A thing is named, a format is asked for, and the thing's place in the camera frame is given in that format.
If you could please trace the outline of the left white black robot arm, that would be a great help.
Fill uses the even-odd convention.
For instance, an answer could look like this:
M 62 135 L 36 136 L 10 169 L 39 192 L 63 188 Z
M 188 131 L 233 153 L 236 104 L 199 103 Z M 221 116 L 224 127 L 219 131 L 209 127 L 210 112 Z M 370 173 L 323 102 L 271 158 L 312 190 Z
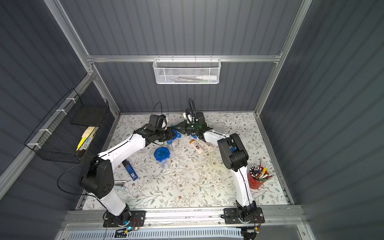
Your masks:
M 154 129 L 143 126 L 126 140 L 96 155 L 82 167 L 79 185 L 96 197 L 113 216 L 120 216 L 127 209 L 126 203 L 114 189 L 114 170 L 124 160 L 153 142 L 166 142 L 177 136 L 172 127 Z

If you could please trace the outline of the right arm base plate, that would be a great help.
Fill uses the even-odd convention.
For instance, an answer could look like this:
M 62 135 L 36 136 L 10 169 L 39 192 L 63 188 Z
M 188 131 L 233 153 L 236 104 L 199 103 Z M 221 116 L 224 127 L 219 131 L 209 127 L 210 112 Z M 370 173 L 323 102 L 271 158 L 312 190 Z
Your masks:
M 238 208 L 225 208 L 221 218 L 225 220 L 228 225 L 233 224 L 260 224 L 265 223 L 264 213 L 261 208 L 257 207 L 253 213 L 241 213 Z

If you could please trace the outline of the white bottle brown cap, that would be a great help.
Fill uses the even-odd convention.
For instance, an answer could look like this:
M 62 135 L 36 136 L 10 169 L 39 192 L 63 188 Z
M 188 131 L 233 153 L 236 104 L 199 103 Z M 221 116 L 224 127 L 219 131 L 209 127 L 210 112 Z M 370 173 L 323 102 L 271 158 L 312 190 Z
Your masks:
M 196 150 L 197 153 L 203 154 L 205 152 L 204 148 L 196 141 L 195 139 L 192 139 L 190 141 L 190 145 Z

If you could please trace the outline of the blue-lid clear container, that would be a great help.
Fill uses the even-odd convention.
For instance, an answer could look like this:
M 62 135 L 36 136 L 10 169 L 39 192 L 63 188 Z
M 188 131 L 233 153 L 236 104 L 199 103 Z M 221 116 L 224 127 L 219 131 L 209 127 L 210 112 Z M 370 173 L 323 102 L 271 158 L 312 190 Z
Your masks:
M 174 130 L 174 133 L 175 133 L 175 137 L 167 141 L 168 148 L 171 151 L 175 151 L 179 148 L 179 138 L 181 138 L 181 134 L 177 130 Z
M 171 153 L 166 147 L 159 147 L 154 152 L 156 161 L 160 164 L 161 168 L 167 169 L 170 167 Z
M 225 125 L 222 124 L 222 123 L 213 123 L 212 124 L 212 128 L 214 129 L 215 132 L 221 134 L 221 135 L 225 135 L 226 134 L 226 131 L 225 131 Z

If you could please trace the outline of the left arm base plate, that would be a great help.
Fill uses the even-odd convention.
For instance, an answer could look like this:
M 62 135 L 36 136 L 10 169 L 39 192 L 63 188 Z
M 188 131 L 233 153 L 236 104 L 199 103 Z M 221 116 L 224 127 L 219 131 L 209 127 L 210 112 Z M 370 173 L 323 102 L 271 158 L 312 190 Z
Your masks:
M 142 227 L 146 218 L 146 211 L 125 211 L 119 216 L 105 211 L 103 214 L 103 227 L 104 228 L 117 228 L 117 227 Z

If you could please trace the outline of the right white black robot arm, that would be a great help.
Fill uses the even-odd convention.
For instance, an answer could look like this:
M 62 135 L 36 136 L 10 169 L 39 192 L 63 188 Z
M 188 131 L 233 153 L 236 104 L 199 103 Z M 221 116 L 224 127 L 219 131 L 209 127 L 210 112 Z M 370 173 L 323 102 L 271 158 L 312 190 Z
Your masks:
M 225 135 L 209 127 L 202 112 L 186 115 L 185 120 L 174 128 L 181 134 L 196 136 L 203 142 L 219 148 L 222 162 L 234 178 L 237 208 L 244 214 L 254 213 L 257 204 L 248 180 L 249 155 L 240 136 Z

